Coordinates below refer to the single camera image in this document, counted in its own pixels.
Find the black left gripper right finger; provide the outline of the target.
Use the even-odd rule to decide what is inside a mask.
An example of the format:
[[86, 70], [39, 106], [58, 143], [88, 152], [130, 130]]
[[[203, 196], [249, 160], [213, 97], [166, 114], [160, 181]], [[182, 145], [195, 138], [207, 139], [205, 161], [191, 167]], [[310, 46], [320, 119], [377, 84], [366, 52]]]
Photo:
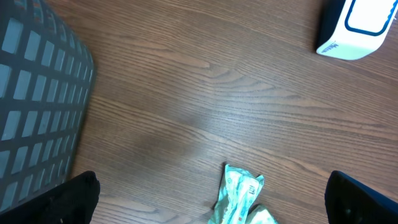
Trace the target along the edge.
[[397, 224], [397, 202], [334, 170], [325, 190], [330, 224]]

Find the teal tissue pack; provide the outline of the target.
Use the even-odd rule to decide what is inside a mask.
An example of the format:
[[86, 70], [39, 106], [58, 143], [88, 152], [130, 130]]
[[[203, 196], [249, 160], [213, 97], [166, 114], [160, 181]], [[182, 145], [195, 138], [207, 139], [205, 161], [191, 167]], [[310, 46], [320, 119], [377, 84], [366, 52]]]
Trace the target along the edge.
[[264, 205], [259, 204], [249, 213], [246, 224], [278, 224], [278, 222]]

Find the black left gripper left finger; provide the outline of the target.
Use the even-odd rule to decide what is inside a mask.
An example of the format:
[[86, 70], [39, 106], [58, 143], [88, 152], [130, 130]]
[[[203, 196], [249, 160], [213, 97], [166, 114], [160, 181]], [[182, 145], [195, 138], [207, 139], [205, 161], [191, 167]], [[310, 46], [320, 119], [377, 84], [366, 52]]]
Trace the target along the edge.
[[86, 171], [1, 215], [1, 224], [52, 224], [91, 221], [100, 195], [100, 182]]

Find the teal snack bar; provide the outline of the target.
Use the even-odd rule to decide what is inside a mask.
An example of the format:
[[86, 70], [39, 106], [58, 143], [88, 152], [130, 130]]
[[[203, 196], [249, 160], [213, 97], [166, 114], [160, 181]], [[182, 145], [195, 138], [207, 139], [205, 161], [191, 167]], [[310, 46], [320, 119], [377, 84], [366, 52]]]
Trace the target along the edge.
[[226, 164], [214, 212], [208, 224], [242, 224], [264, 186], [264, 176]]

